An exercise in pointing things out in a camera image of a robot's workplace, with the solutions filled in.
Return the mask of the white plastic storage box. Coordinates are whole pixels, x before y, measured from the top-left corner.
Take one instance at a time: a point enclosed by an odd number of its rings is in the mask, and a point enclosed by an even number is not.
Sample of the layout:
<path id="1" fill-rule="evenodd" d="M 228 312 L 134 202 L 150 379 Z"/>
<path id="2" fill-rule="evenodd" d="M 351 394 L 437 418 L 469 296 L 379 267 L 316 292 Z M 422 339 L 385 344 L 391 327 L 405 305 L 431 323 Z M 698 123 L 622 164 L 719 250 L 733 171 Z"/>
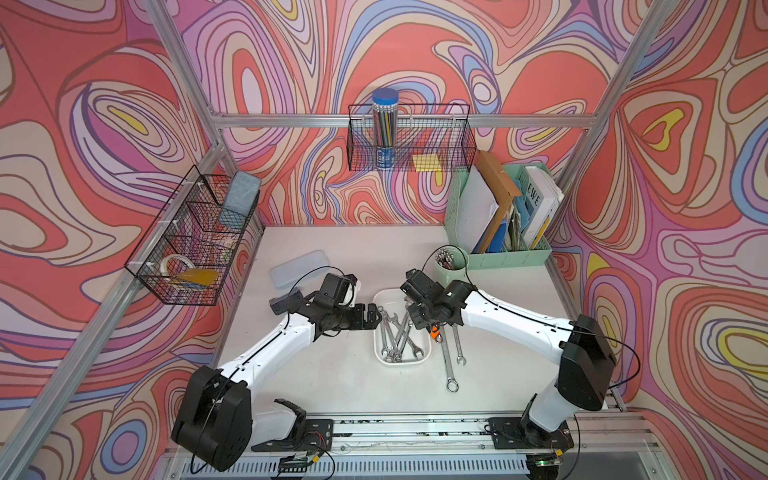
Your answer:
<path id="1" fill-rule="evenodd" d="M 409 367 L 426 362 L 431 353 L 429 335 L 415 328 L 407 307 L 411 301 L 399 289 L 374 296 L 382 318 L 374 331 L 374 355 L 385 367 Z"/>

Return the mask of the chrome Greenfield combination wrench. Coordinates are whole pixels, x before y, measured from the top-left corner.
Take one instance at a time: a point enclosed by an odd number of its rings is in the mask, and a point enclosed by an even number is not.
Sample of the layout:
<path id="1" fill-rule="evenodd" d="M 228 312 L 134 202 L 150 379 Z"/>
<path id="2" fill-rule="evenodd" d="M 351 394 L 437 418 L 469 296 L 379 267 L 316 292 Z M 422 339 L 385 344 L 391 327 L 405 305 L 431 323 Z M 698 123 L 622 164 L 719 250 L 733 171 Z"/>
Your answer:
<path id="1" fill-rule="evenodd" d="M 398 353 L 397 342 L 395 341 L 395 337 L 393 336 L 393 333 L 391 331 L 388 313 L 383 307 L 379 308 L 379 313 L 382 316 L 381 325 L 383 328 L 382 335 L 383 335 L 384 350 L 386 351 L 385 359 L 389 363 L 399 363 L 401 360 L 401 357 L 400 357 L 400 354 Z"/>

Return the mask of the chrome 18mm combination wrench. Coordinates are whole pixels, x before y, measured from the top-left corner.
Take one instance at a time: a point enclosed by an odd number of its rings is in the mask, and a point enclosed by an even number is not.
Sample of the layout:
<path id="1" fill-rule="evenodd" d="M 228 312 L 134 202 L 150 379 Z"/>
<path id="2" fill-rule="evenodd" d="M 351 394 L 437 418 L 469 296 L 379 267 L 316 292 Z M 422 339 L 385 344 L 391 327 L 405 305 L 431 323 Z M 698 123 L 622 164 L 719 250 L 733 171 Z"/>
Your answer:
<path id="1" fill-rule="evenodd" d="M 413 322 L 408 313 L 405 314 L 400 326 L 398 335 L 396 336 L 398 344 L 398 353 L 402 356 L 402 352 L 408 347 L 411 351 L 411 355 L 415 361 L 422 360 L 426 357 L 425 351 L 411 338 L 411 329 Z"/>

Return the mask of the small chrome wrench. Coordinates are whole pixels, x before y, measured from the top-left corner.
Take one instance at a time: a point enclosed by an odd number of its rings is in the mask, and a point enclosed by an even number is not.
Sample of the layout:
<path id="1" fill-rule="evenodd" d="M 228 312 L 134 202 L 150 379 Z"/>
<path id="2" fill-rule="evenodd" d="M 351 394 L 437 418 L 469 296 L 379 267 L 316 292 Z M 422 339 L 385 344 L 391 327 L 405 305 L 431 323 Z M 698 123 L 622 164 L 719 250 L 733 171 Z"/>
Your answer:
<path id="1" fill-rule="evenodd" d="M 464 356 L 461 337 L 459 334 L 459 327 L 457 325 L 452 326 L 452 333 L 456 348 L 456 362 L 460 366 L 465 366 L 467 364 L 467 359 Z"/>

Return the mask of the long chrome combination wrench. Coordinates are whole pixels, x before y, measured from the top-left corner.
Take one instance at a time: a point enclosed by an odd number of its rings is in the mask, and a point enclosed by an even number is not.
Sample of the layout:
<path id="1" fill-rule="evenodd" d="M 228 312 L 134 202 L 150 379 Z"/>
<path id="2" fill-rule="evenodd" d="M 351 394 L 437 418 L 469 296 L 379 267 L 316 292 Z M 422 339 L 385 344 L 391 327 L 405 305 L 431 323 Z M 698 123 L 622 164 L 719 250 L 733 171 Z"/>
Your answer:
<path id="1" fill-rule="evenodd" d="M 450 393 L 457 393 L 460 389 L 460 386 L 454 376 L 448 341 L 446 340 L 446 335 L 443 332 L 440 332 L 439 335 L 441 338 L 440 346 L 446 373 L 446 389 Z"/>

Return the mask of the orange handled adjustable wrench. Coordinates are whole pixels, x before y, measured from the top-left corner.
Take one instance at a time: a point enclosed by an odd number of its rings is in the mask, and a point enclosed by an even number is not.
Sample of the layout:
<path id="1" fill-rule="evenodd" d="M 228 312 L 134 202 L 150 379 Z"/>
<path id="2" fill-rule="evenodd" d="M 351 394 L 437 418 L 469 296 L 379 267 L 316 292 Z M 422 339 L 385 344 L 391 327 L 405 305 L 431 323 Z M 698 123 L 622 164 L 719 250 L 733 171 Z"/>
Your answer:
<path id="1" fill-rule="evenodd" d="M 429 334 L 430 334 L 431 339 L 433 341 L 435 341 L 436 343 L 441 343 L 443 341 L 442 333 L 441 333 L 440 327 L 438 325 L 432 325 L 430 327 Z"/>

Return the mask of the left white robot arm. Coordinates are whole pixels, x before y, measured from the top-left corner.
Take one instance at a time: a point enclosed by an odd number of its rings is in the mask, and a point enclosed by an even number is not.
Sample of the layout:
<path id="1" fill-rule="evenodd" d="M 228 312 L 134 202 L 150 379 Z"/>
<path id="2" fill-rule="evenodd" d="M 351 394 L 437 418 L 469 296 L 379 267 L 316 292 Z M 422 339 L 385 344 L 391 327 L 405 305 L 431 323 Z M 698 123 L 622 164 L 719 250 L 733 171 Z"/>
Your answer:
<path id="1" fill-rule="evenodd" d="M 379 326 L 377 305 L 357 302 L 359 287 L 352 274 L 327 274 L 319 290 L 289 297 L 281 324 L 254 346 L 216 368 L 197 369 L 186 386 L 171 440 L 218 471 L 267 444 L 301 448 L 308 435 L 305 410 L 282 398 L 264 409 L 255 401 L 273 375 L 324 334 Z"/>

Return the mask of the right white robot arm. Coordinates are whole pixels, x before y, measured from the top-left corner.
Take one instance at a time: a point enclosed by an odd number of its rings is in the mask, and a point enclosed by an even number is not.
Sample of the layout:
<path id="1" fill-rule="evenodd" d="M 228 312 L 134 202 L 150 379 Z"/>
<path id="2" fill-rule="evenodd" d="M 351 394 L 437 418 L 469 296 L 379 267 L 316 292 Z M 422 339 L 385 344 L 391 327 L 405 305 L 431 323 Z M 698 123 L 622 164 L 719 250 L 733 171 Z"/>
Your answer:
<path id="1" fill-rule="evenodd" d="M 558 366 L 557 375 L 527 404 L 510 437 L 533 448 L 552 448 L 565 435 L 566 420 L 579 410 L 602 409 L 617 359 L 593 318 L 555 318 L 504 302 L 472 283 L 443 286 L 420 269 L 405 273 L 401 290 L 418 329 L 468 326 L 523 345 Z"/>

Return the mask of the translucent box lid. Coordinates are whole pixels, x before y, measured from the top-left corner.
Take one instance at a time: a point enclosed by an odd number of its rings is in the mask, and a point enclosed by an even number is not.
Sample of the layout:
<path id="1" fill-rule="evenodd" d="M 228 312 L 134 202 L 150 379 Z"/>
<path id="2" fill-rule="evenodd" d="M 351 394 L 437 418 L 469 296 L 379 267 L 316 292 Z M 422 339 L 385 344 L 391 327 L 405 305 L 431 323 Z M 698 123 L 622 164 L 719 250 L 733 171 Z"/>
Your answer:
<path id="1" fill-rule="evenodd" d="M 317 273 L 321 267 L 327 266 L 329 259 L 322 250 L 314 250 L 295 259 L 284 262 L 269 271 L 269 277 L 278 290 L 291 287 L 305 274 L 314 271 Z"/>

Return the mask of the green ceramic pen cup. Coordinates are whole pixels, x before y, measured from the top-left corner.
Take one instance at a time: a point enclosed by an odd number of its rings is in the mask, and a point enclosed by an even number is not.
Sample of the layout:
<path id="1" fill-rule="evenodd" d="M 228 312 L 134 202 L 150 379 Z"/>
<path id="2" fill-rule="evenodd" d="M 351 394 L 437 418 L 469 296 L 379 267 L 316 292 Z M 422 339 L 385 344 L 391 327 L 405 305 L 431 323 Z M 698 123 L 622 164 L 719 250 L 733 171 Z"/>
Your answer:
<path id="1" fill-rule="evenodd" d="M 436 281 L 447 287 L 452 281 L 468 283 L 467 257 L 465 252 L 453 245 L 444 245 L 434 255 Z"/>

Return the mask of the blue folder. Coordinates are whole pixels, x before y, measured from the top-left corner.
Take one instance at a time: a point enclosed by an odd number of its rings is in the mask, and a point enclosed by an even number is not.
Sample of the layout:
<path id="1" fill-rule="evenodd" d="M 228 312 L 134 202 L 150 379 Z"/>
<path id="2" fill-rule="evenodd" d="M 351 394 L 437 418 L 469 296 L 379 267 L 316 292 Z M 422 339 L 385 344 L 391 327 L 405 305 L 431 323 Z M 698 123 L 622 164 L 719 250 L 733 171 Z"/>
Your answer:
<path id="1" fill-rule="evenodd" d="M 503 221 L 493 235 L 485 253 L 501 253 L 505 250 L 505 240 L 508 235 L 508 221 Z"/>

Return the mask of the grey blue sponge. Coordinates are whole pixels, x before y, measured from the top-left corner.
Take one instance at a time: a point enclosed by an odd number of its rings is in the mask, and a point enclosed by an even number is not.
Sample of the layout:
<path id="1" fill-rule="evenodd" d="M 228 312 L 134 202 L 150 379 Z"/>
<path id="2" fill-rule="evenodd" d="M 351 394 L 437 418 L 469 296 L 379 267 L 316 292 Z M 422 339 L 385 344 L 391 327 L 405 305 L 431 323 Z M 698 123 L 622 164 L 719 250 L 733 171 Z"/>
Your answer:
<path id="1" fill-rule="evenodd" d="M 245 171 L 238 171 L 229 183 L 222 207 L 247 216 L 257 201 L 262 180 Z"/>

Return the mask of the white book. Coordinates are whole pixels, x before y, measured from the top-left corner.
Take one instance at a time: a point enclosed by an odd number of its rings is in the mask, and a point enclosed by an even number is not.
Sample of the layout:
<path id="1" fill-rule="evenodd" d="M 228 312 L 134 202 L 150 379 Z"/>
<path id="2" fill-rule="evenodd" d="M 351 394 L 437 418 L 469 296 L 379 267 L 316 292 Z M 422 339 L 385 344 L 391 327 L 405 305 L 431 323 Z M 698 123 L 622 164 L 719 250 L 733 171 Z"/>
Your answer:
<path id="1" fill-rule="evenodd" d="M 551 175 L 536 166 L 525 167 L 528 184 L 524 206 L 529 221 L 523 229 L 523 239 L 530 250 L 537 247 L 564 199 L 562 190 Z"/>

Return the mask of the clear tape roll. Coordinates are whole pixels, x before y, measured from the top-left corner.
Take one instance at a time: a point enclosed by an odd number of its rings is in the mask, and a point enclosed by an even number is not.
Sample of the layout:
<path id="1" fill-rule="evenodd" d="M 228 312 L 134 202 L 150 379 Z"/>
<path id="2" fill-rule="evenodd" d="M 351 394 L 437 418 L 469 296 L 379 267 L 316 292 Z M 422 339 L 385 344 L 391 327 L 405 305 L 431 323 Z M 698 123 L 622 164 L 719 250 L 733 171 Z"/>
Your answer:
<path id="1" fill-rule="evenodd" d="M 175 278 L 177 275 L 194 267 L 195 264 L 189 258 L 180 254 L 171 254 L 160 260 L 159 272 L 163 277 Z"/>

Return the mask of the blue capped pencil tube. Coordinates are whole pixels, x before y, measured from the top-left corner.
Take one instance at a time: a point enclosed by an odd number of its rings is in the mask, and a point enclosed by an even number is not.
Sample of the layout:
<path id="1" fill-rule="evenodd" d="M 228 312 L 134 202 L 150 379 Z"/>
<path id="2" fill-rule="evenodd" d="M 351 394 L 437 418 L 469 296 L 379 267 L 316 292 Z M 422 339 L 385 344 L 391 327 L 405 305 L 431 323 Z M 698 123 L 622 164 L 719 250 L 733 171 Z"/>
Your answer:
<path id="1" fill-rule="evenodd" d="M 392 88 L 378 88 L 372 93 L 377 169 L 394 165 L 398 105 L 399 94 Z"/>

